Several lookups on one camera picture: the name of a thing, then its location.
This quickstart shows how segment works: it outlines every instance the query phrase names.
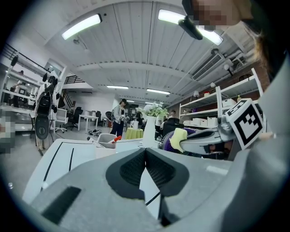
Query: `green tablecloth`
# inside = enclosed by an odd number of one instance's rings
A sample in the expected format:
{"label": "green tablecloth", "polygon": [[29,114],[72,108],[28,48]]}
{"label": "green tablecloth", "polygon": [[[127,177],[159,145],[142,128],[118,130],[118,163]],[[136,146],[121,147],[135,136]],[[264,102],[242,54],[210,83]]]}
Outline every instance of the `green tablecloth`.
{"label": "green tablecloth", "polygon": [[142,129],[137,129],[134,130],[133,128],[128,128],[126,131],[126,140],[131,140],[131,139],[141,139],[143,138],[143,130]]}

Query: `white shelving unit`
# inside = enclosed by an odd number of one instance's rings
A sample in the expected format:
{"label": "white shelving unit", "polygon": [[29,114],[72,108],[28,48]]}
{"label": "white shelving unit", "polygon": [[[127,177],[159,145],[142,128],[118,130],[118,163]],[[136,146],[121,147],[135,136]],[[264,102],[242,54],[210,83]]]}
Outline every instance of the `white shelving unit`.
{"label": "white shelving unit", "polygon": [[[41,66],[37,66],[36,63],[34,63],[32,60],[30,60],[29,58],[27,58],[26,56],[24,56],[20,53],[19,54],[14,53],[14,55],[19,56],[18,61],[17,61],[17,63],[19,65],[21,65],[22,67],[24,67],[24,68],[39,75],[39,81],[35,81],[33,78],[19,75],[17,72],[15,72],[13,70],[12,66],[8,67],[7,73],[5,74],[5,78],[4,78],[3,83],[2,83],[2,86],[0,87],[0,102],[1,102],[0,109],[3,111],[15,112],[16,115],[17,114],[26,114],[26,115],[33,116],[34,111],[32,109],[9,106],[9,105],[7,105],[7,103],[4,103],[2,101],[2,97],[4,96],[4,94],[9,94],[9,95],[18,96],[21,98],[26,98],[28,100],[33,100],[35,98],[24,95],[24,94],[11,92],[9,90],[4,89],[4,86],[5,86],[5,84],[7,85],[8,80],[15,79],[17,81],[20,80],[20,81],[26,83],[27,87],[37,87],[38,88],[43,84],[42,76],[46,73],[47,70],[45,70]],[[15,124],[15,131],[30,131],[32,129],[32,125],[31,125],[31,123],[28,123],[28,122],[29,122],[29,120],[27,120],[25,122],[22,121],[22,123]]]}
{"label": "white shelving unit", "polygon": [[[223,107],[222,100],[242,96],[244,94],[248,94],[251,92],[259,91],[260,96],[263,95],[263,90],[261,87],[261,83],[259,78],[255,72],[255,69],[252,68],[253,76],[242,80],[236,84],[233,84],[227,88],[220,89],[219,86],[216,87],[216,92],[212,93],[208,96],[199,98],[195,101],[191,101],[187,104],[179,106],[179,119],[186,118],[194,118],[194,117],[208,117],[208,116],[220,116],[225,113],[226,110],[229,110],[231,106]],[[194,113],[186,113],[183,114],[184,109],[196,108],[201,106],[206,106],[209,104],[217,103],[217,109],[211,109],[206,111],[198,111]],[[266,117],[263,116],[264,124],[266,125]],[[185,125],[190,127],[200,127],[200,128],[208,128],[205,126],[194,126],[194,125]]]}

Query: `brick wall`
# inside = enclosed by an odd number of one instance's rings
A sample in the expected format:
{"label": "brick wall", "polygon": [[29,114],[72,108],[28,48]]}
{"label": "brick wall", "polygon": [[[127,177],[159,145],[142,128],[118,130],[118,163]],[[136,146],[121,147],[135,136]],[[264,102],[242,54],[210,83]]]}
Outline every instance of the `brick wall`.
{"label": "brick wall", "polygon": [[[259,63],[259,62],[255,62],[253,63],[252,65],[244,68],[243,70],[235,73],[232,77],[229,77],[225,80],[222,80],[220,82],[217,82],[216,85],[217,86],[220,86],[221,89],[224,89],[224,88],[227,88],[237,82],[239,82],[239,78],[243,75],[249,75],[249,76],[252,76],[252,72],[251,72],[251,69],[254,68],[256,73],[257,73],[257,76],[261,82],[261,85],[262,85],[262,89],[263,91],[265,91],[269,84],[270,84],[270,81],[269,81],[269,78],[268,78],[268,74],[267,74],[267,71],[266,69]],[[203,92],[200,92],[200,96],[199,98],[203,97],[203,93],[205,91],[212,91],[212,88],[209,87],[205,90],[203,90]],[[260,94],[258,91],[255,91],[255,92],[252,92],[252,93],[248,93],[248,94],[245,94],[245,95],[242,95],[241,97],[243,98],[252,98],[253,100],[257,100],[259,98]],[[184,105],[186,103],[189,103],[190,102],[190,97],[183,100],[181,102],[181,105]],[[203,106],[203,107],[199,107],[197,108],[197,111],[206,111],[206,110],[210,110],[210,109],[215,109],[217,108],[217,103],[213,103],[213,104],[210,104],[210,105],[207,105],[207,106]],[[172,107],[169,107],[168,108],[168,111],[170,112],[171,110],[175,110],[176,111],[176,115],[179,116],[179,104],[176,104]]]}

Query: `gray floor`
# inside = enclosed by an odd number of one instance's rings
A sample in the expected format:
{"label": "gray floor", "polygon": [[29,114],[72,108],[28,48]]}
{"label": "gray floor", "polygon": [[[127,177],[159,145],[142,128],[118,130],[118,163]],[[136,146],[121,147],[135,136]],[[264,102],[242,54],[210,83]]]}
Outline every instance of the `gray floor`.
{"label": "gray floor", "polygon": [[[93,123],[90,123],[89,130],[95,129]],[[85,132],[85,126],[85,121],[81,121],[80,131],[77,128],[73,128],[73,130],[68,129],[65,133],[60,130],[55,134],[52,132],[53,139],[86,140],[89,135]],[[102,133],[109,133],[109,128],[107,127],[98,127],[98,129],[101,129]],[[35,146],[35,134],[32,135],[32,138],[26,135],[28,135],[27,132],[16,133],[15,146],[11,148],[10,154],[0,155],[1,171],[5,182],[7,185],[12,183],[13,188],[11,191],[20,197],[22,197],[26,184],[42,157]],[[50,144],[53,142],[51,135],[49,135],[49,142]]]}

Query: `yellow cloth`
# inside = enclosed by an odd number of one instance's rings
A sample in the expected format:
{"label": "yellow cloth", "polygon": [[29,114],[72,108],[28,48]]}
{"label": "yellow cloth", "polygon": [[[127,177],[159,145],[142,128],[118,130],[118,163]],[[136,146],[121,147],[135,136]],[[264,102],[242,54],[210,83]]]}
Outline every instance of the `yellow cloth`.
{"label": "yellow cloth", "polygon": [[184,150],[182,150],[182,148],[180,147],[180,141],[186,139],[187,139],[187,131],[180,128],[176,128],[173,136],[171,137],[171,139],[169,139],[169,141],[174,149],[177,149],[183,153]]}
{"label": "yellow cloth", "polygon": [[142,129],[137,129],[134,130],[133,128],[127,128],[126,131],[126,140],[131,140],[131,139],[141,139],[143,138],[143,130]]}

